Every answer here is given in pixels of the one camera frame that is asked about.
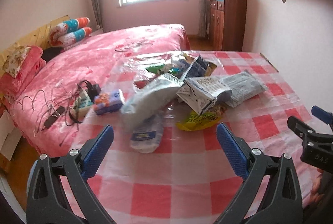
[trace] wooden floor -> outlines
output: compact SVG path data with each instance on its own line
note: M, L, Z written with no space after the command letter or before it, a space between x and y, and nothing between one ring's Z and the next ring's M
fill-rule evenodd
M189 42L191 50L213 50L213 47L206 38L189 36ZM24 210L27 207L26 186L30 168L38 157L39 154L37 151L29 145L26 139L21 138L10 162L9 171L6 174L8 183Z
M26 189L30 169L38 157L39 154L37 151L22 137L15 149L8 172L6 173L9 186L24 211L27 208Z
M189 44L191 50L212 51L214 47L209 43L207 38L199 38L197 36L189 35Z

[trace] pink checkered tablecloth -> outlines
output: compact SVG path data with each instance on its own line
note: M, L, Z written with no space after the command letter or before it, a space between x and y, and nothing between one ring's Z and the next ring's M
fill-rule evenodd
M251 148L259 148L272 156L280 157L284 152L291 154L306 204L312 181L318 173L314 167L300 161L301 140L288 129L287 118L294 115L310 125L313 122L292 88L259 54L190 53L200 53L209 61L217 61L219 66L213 75L232 75L248 69L266 84L268 91L230 108L222 121ZM153 61L153 58L138 56L119 61L103 91L120 88L128 99L135 93L133 80L144 68L142 62L145 60ZM96 176L88 183L118 224L210 224L224 211L240 187L242 179L235 176L216 139L216 126L186 132L177 129L174 123L172 119L165 119L161 144L151 154L131 149L130 134L122 129L119 113L96 116L90 111L80 125L72 148L80 148L107 124L114 128L114 142ZM82 215L66 182L64 189L74 212ZM249 215L259 206L264 190L263 184Z

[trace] bed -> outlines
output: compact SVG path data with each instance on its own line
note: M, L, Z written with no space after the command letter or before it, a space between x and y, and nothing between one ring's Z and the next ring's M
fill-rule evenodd
M61 156L68 152L78 129L66 126L61 117L50 129L41 131L48 118L45 98L66 106L63 100L76 88L76 83L86 79L103 86L115 63L125 57L189 49L185 29L179 24L141 26L96 35L47 63L17 101L7 103L8 109L23 136L38 152ZM31 99L25 96L34 98L39 90L32 107Z
M301 140L287 127L287 118L297 116L312 125L316 121L302 101L276 70L259 54L191 51L219 64L213 75L225 76L248 69L269 88L268 91L229 109L223 118L233 133L251 148L266 155L288 152L294 161L303 205L308 204L316 168L300 161ZM133 80L145 63L167 54L139 55L119 61L111 70L104 90L121 88L126 98L136 90ZM202 131L177 129L172 114L165 116L164 135L152 154L140 154L129 146L119 114L96 116L89 112L73 139L72 149L96 137L107 124L114 128L114 142L95 177L88 180L101 204L119 224L213 223L238 190L242 179L236 177L216 139L216 126ZM259 189L248 216L258 208L268 178ZM68 183L63 185L76 214L80 213Z

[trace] metal screw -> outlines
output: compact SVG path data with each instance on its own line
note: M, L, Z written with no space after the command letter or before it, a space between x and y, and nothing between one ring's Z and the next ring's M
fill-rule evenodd
M77 150L77 149L72 149L70 152L69 152L69 155L71 155L71 156L75 156L75 155L77 155L79 153L79 150Z
M284 153L283 156L286 159L291 159L291 155L289 153Z
M47 158L47 154L41 154L40 156L39 156L39 159L40 160L44 160L44 159L46 159Z
M260 151L259 149L257 149L257 148L254 148L254 149L252 150L252 153L253 153L254 155L260 155L260 154L261 154L261 151Z

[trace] drawer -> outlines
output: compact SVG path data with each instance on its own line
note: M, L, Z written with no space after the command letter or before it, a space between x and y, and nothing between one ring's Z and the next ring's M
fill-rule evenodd
M217 9L224 10L224 0L217 2Z
M210 2L210 7L213 9L217 9L217 1L211 1Z

